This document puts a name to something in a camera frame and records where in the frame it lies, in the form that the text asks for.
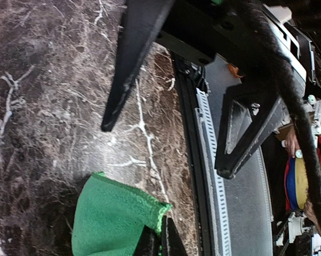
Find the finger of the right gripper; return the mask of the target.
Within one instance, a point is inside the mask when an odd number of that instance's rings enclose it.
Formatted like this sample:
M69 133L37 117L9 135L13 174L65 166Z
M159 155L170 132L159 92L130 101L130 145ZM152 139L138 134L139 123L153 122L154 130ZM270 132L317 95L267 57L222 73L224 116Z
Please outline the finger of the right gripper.
M233 85L223 96L215 170L233 179L285 117L285 104L273 89Z

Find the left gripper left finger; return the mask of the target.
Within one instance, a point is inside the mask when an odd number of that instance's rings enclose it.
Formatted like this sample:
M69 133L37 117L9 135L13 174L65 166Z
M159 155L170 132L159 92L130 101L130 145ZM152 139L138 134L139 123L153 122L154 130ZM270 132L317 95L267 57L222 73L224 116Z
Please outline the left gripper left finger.
M144 226L133 256L158 256L160 239L153 229Z

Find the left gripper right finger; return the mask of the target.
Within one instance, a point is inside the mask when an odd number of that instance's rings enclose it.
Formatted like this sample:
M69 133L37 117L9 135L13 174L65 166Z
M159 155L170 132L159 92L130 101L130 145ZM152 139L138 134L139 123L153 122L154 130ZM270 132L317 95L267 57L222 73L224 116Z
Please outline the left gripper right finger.
M173 219L164 216L161 228L161 255L187 256Z

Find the person in background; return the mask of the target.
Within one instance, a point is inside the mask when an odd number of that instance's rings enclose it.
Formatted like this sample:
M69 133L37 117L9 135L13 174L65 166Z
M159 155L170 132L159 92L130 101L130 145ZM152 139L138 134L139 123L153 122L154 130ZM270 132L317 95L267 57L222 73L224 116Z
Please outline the person in background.
M284 143L288 151L288 161L284 169L285 210L304 210L313 196L312 165L307 163L308 156L305 150L303 151L303 157L299 158L296 155L296 152L302 149L302 146L299 145L295 127L290 128ZM315 156L318 161L318 175L321 178L321 135L317 139Z

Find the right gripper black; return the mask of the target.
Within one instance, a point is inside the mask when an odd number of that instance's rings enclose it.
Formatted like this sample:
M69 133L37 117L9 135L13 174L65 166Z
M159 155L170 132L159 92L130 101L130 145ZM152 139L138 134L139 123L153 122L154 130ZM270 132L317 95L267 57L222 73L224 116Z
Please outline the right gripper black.
M125 5L102 131L112 131L155 40L198 66L219 55L249 81L269 79L259 39L228 2L134 0Z

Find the green towel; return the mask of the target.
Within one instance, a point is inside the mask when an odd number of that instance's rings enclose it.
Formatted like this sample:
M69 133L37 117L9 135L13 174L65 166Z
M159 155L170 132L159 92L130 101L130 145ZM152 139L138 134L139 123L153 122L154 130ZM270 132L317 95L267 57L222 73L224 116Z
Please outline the green towel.
M157 235L172 208L102 172L93 173L78 198L72 231L74 255L133 255L143 228Z

